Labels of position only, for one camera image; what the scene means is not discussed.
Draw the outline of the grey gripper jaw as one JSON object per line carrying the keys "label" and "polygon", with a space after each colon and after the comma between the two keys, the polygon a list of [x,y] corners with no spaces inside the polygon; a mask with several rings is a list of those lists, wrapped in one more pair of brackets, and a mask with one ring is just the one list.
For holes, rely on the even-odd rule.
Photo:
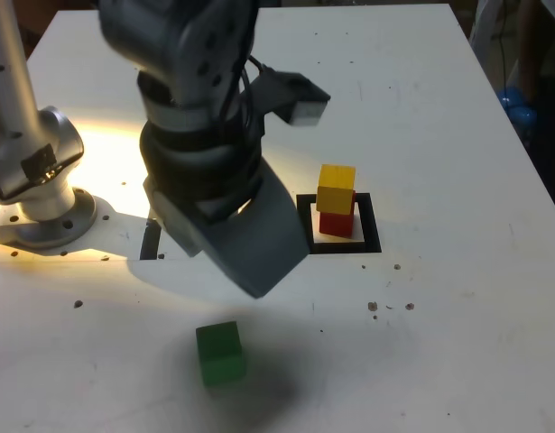
{"label": "grey gripper jaw", "polygon": [[185,253],[205,253],[254,299],[309,254],[291,195],[264,160],[247,185],[220,198],[174,200],[150,177],[143,186],[157,221]]}

